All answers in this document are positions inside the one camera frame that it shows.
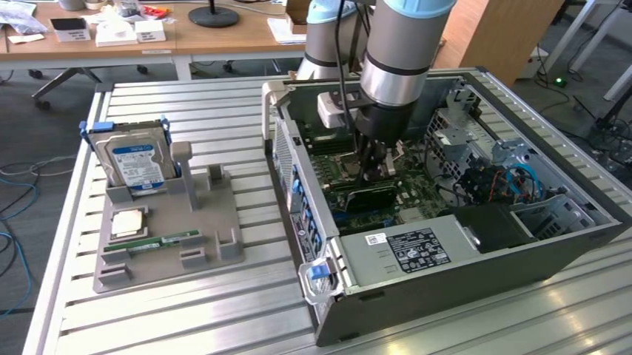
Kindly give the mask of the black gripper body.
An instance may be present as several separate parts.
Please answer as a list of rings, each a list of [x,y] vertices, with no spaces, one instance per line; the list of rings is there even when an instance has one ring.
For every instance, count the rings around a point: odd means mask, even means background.
[[[359,108],[355,128],[370,140],[393,146],[403,136],[414,112],[414,103],[403,106],[370,104]]]

